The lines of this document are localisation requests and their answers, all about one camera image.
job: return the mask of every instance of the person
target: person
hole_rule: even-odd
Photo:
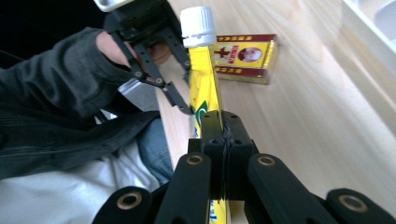
[[[171,55],[161,43],[149,53],[155,63]],[[170,180],[173,169],[158,111],[92,122],[132,78],[129,66],[109,34],[85,28],[0,70],[2,222],[91,222],[115,190],[153,191]],[[35,204],[41,210],[26,212]],[[52,206],[56,212],[48,211]]]
[[[245,48],[239,52],[239,60],[244,63],[254,63],[260,59],[262,51],[258,48]]]

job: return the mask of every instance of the wooden table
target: wooden table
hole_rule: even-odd
[[[260,152],[285,162],[313,193],[357,190],[396,217],[396,50],[348,0],[169,0],[209,6],[218,35],[277,34],[269,85],[221,81]],[[188,102],[182,70],[161,67]],[[158,91],[174,165],[187,152],[189,117]],[[231,203],[233,223],[246,223]]]

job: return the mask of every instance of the metal bolt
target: metal bolt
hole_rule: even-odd
[[[367,212],[368,210],[367,204],[355,196],[343,194],[338,197],[338,200],[349,210],[359,213]]]
[[[138,206],[142,202],[142,195],[138,191],[133,191],[130,193],[126,193],[119,197],[117,200],[117,206],[122,210],[133,209]]]
[[[272,159],[271,157],[267,157],[267,156],[259,157],[259,158],[257,159],[257,161],[258,161],[261,165],[266,165],[266,166],[275,165],[274,159]]]
[[[190,165],[198,165],[203,161],[204,161],[204,158],[202,158],[201,156],[189,156],[187,158],[187,163]]]

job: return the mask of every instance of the cardboard box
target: cardboard box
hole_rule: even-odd
[[[215,69],[219,79],[269,84],[276,35],[218,35]]]

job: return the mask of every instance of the white object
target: white object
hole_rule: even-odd
[[[104,12],[109,12],[118,7],[122,7],[134,0],[93,0],[95,4]]]
[[[216,43],[210,7],[189,7],[182,10],[180,23],[184,47],[200,47]]]
[[[160,186],[142,162],[135,140],[117,157],[109,154],[67,171],[0,181],[0,222],[92,223],[110,195],[128,186],[148,191]]]
[[[389,40],[396,44],[396,1],[389,1],[379,9],[375,13],[374,23]]]

